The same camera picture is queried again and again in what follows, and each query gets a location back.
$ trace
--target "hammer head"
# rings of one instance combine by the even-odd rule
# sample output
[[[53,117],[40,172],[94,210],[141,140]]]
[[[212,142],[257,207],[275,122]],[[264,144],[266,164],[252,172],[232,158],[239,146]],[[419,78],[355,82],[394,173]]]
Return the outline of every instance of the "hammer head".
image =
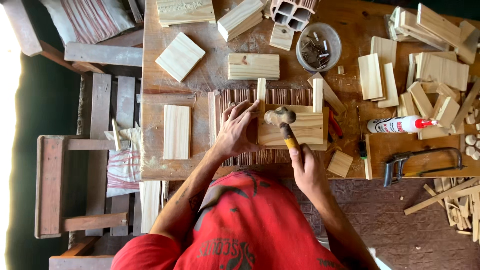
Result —
[[[268,124],[281,127],[283,124],[291,124],[297,119],[297,115],[293,111],[287,110],[285,107],[278,107],[275,110],[269,110],[264,116],[265,122]]]

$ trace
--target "white glue bottle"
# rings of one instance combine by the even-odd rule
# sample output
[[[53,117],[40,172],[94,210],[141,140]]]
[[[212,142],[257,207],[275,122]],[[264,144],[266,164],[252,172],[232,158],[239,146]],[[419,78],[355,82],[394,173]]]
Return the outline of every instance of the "white glue bottle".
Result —
[[[438,121],[436,120],[426,120],[418,115],[411,115],[372,119],[368,121],[367,128],[372,133],[419,132],[422,128],[436,125],[437,123]]]

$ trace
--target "person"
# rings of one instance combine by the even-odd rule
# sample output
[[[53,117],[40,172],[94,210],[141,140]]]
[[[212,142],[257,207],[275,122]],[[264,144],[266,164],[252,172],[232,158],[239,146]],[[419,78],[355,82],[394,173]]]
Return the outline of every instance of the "person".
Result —
[[[224,160],[264,148],[246,136],[258,104],[247,108],[244,101],[222,113],[215,144],[150,233],[129,241],[111,269],[378,269],[330,192],[323,161],[307,145],[301,145],[301,153],[289,151],[295,182],[322,216],[331,252],[315,238],[295,196],[278,181],[253,171],[212,181]]]

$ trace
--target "screwdriver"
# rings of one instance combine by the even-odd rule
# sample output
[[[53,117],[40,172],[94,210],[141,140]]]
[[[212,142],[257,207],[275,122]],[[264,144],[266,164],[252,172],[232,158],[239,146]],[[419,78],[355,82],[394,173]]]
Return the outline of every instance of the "screwdriver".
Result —
[[[367,159],[367,144],[365,143],[365,140],[363,139],[363,134],[361,132],[361,121],[360,121],[360,113],[359,113],[358,106],[357,106],[357,115],[359,116],[359,128],[360,128],[360,141],[359,141],[360,158],[365,160]]]

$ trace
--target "red bottle cap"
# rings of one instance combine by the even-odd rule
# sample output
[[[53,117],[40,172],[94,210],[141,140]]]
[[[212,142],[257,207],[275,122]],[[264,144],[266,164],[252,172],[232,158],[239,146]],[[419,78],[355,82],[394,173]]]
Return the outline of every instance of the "red bottle cap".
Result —
[[[425,128],[429,125],[436,125],[437,123],[438,123],[437,120],[417,119],[417,120],[415,120],[415,127],[416,128]]]

